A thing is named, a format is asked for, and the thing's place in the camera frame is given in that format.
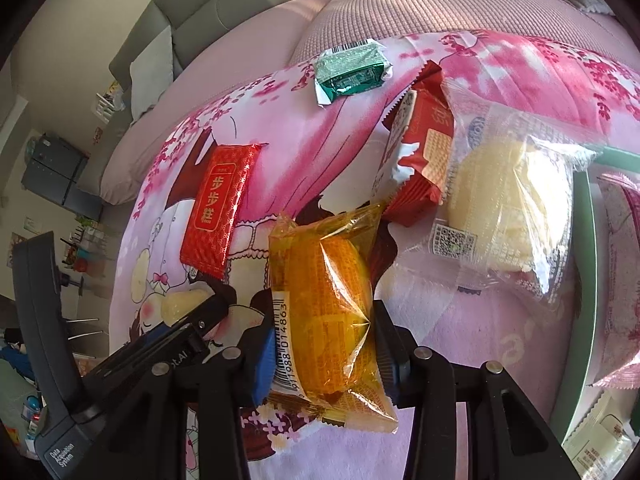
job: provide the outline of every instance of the bow print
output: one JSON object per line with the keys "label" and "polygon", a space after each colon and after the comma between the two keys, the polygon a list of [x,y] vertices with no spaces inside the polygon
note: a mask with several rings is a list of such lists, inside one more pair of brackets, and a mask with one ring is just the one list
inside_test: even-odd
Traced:
{"label": "bow print", "polygon": [[169,277],[166,275],[166,272],[162,275],[154,272],[154,278],[151,280],[152,282],[161,282],[163,285],[168,285]]}

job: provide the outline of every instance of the red wafer package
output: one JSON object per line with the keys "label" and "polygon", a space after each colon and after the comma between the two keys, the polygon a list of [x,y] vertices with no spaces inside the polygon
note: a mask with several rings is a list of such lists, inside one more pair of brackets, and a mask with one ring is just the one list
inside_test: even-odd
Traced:
{"label": "red wafer package", "polygon": [[385,200],[383,219],[411,226],[442,201],[453,138],[453,115],[440,84],[442,69],[429,61],[383,124],[390,134],[373,189]]}
{"label": "red wafer package", "polygon": [[217,146],[198,189],[180,261],[223,279],[236,212],[264,144]]}

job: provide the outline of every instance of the barcode number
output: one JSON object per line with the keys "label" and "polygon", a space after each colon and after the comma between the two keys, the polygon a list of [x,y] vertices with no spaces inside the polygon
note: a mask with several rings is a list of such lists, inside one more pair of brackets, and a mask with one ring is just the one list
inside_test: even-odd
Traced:
{"label": "barcode number", "polygon": [[273,293],[273,323],[276,333],[276,373],[274,382],[284,390],[304,396],[298,384],[298,375],[293,362],[291,338],[289,330],[289,307],[287,305],[288,294],[286,292]]}
{"label": "barcode number", "polygon": [[332,54],[337,54],[343,50],[349,50],[350,48],[356,48],[357,46],[364,46],[368,44],[367,40],[352,41],[351,43],[345,43],[344,45],[334,46],[331,49]]}

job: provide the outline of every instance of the orange snack wrapper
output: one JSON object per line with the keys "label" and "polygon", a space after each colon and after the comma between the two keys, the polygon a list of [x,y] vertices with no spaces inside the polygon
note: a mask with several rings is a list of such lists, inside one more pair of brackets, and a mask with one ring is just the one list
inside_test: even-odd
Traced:
{"label": "orange snack wrapper", "polygon": [[376,363],[367,261],[382,205],[298,226],[280,216],[269,239],[277,366],[271,400],[331,424],[398,427]]}
{"label": "orange snack wrapper", "polygon": [[182,263],[220,280],[224,278],[236,212],[263,146],[216,147],[182,240]]}
{"label": "orange snack wrapper", "polygon": [[440,87],[442,69],[430,61],[383,124],[389,129],[374,199],[386,200],[385,220],[411,226],[442,202],[453,139],[453,115]]}

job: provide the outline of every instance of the pink bed sheet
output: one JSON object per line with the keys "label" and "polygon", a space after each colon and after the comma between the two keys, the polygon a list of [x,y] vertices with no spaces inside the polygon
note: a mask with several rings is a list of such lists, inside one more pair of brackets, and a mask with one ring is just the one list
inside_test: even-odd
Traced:
{"label": "pink bed sheet", "polygon": [[[267,236],[276,215],[286,211],[310,221],[369,199],[388,138],[380,120],[428,59],[487,99],[583,126],[614,146],[640,152],[640,75],[618,62],[564,43],[478,30],[412,34],[382,43],[394,76],[379,89],[319,108],[312,65],[302,62],[203,105],[169,134],[122,240],[111,304],[112,351],[160,322],[162,298],[173,291],[200,287],[232,298],[229,322],[213,335],[214,352],[234,345],[247,327],[259,323]],[[178,258],[198,176],[214,140],[270,144],[239,209],[223,281]],[[548,416],[566,358],[572,304],[540,324],[506,290],[470,296],[438,285],[421,273],[428,264],[421,259],[424,252],[412,250],[428,232],[427,219],[411,228],[383,227],[376,296],[385,300],[397,324],[450,360],[503,362]],[[245,411],[245,444],[256,461],[252,478],[400,478],[412,410],[403,410],[399,418],[398,433],[382,435],[324,426],[304,413],[270,406]],[[460,425],[462,438],[463,416]],[[189,432],[193,442],[196,426]],[[465,453],[461,442],[461,463]],[[191,465],[197,464],[193,449],[189,456]],[[189,475],[196,478],[196,468]]]}

